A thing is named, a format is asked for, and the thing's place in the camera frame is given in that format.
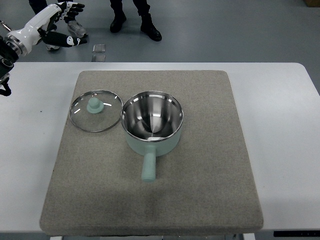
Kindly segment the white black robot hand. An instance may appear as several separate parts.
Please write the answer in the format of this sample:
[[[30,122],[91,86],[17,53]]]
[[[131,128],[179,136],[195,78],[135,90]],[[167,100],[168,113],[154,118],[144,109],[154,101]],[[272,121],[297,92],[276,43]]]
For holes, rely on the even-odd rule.
[[[55,23],[66,21],[72,27],[78,27],[75,16],[83,11],[85,6],[81,3],[63,1],[46,6],[29,20],[23,28],[10,30],[4,42],[11,47],[17,55],[28,55],[33,46],[43,42],[48,51],[59,48],[70,48],[87,43],[83,33],[66,35],[56,32]]]

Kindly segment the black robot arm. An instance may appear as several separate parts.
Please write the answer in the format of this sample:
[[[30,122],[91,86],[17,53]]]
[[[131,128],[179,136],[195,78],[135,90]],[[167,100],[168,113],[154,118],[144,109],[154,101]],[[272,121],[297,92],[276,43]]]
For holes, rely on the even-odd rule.
[[[0,36],[0,94],[8,97],[12,94],[9,87],[10,71],[14,68],[14,63],[22,53],[17,39],[8,34],[6,37]]]

